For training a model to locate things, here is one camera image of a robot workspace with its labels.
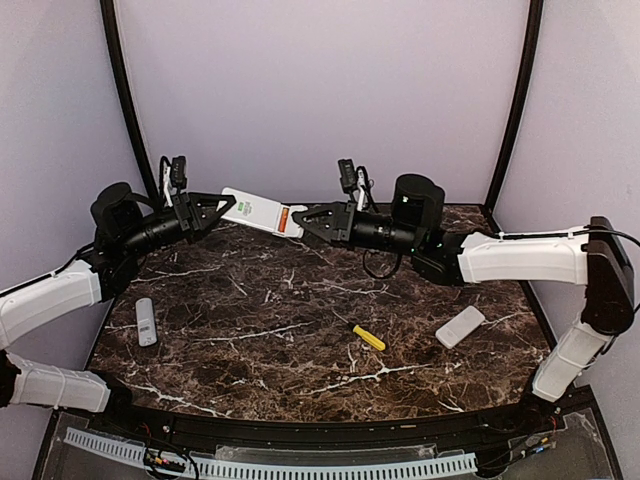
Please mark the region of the white remote with battery bay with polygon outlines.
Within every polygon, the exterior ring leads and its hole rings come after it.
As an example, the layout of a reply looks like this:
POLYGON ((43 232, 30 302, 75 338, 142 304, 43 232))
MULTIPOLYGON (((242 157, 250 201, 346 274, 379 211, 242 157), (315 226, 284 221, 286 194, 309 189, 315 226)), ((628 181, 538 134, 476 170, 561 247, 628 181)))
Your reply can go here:
POLYGON ((302 238, 304 231, 293 214, 304 212, 304 205, 285 205, 275 200, 225 187, 223 195, 232 195, 236 204, 222 218, 282 238, 302 238))

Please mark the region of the yellow handled screwdriver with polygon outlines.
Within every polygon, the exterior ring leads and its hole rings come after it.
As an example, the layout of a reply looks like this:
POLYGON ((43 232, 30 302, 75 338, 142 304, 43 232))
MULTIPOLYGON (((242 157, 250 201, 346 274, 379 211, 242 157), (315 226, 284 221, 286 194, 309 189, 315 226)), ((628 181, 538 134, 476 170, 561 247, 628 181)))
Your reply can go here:
POLYGON ((387 346, 380 338, 376 337, 374 334, 372 334, 368 330, 362 328, 359 324, 347 320, 346 318, 338 314, 336 311, 332 311, 332 313, 336 318, 338 318, 343 323, 345 323, 348 326, 350 331, 352 331, 354 334, 359 336, 369 346, 373 347, 375 350, 380 352, 386 350, 387 346))

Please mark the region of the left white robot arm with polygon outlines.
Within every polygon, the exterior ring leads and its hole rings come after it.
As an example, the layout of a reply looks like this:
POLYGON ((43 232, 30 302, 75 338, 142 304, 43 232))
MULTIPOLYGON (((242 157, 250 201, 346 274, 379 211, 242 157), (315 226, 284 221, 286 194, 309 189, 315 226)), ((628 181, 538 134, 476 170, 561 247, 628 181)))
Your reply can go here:
POLYGON ((127 388, 105 374, 59 368, 9 352, 24 335, 65 314, 109 301, 138 275, 146 255, 207 236, 236 199, 228 194, 178 192, 145 215, 148 198, 126 182, 105 188, 91 206, 94 240, 62 267, 1 293, 1 404, 32 404, 100 413, 120 436, 141 427, 127 388))

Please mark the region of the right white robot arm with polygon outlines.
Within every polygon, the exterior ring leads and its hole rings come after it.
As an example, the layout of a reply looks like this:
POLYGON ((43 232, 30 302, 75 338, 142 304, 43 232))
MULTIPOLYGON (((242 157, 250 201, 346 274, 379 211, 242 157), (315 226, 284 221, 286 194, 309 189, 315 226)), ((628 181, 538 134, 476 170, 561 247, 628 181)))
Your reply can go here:
POLYGON ((533 395, 511 410, 511 426, 530 434, 547 420, 547 402, 559 400, 635 320, 634 270, 620 243, 626 235, 602 216, 565 231, 455 233, 441 226, 444 199, 444 190, 430 179, 403 174, 388 215, 362 211, 349 201, 295 212, 291 218, 335 247, 406 256, 422 278, 436 285, 514 280, 584 286, 584 309, 538 367, 533 395))

